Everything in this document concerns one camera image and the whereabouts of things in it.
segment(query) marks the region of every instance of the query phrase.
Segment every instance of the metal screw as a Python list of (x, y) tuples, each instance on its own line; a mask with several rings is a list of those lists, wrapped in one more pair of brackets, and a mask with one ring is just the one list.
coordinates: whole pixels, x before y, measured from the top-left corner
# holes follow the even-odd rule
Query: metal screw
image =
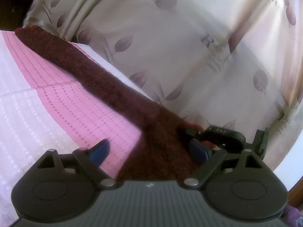
[(196, 186), (198, 183), (199, 181), (195, 178), (187, 178), (184, 180), (184, 184), (187, 186)]
[(114, 179), (111, 179), (111, 178), (103, 179), (101, 181), (101, 185), (103, 185), (105, 187), (112, 187), (115, 184), (116, 184), (116, 181)]

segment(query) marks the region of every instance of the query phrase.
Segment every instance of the fuzzy textile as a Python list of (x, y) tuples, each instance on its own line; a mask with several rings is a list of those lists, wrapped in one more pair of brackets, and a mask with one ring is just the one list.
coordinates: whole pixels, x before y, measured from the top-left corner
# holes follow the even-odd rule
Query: fuzzy textile
[(182, 134), (193, 125), (124, 85), (70, 43), (39, 26), (18, 28), (15, 33), (31, 50), (72, 74), (87, 91), (142, 130), (117, 180), (181, 180), (198, 168), (186, 149), (189, 138)]

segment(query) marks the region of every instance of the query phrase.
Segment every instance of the pink blanket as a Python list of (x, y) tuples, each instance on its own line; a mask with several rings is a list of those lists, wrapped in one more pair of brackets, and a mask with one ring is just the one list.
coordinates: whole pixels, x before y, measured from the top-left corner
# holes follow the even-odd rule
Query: pink blanket
[[(89, 46), (76, 46), (141, 92)], [(0, 32), (0, 62), (0, 226), (8, 226), (17, 219), (10, 201), (13, 186), (47, 149), (71, 153), (107, 138), (111, 152), (101, 168), (115, 177), (141, 131), (31, 51), (14, 32)]]

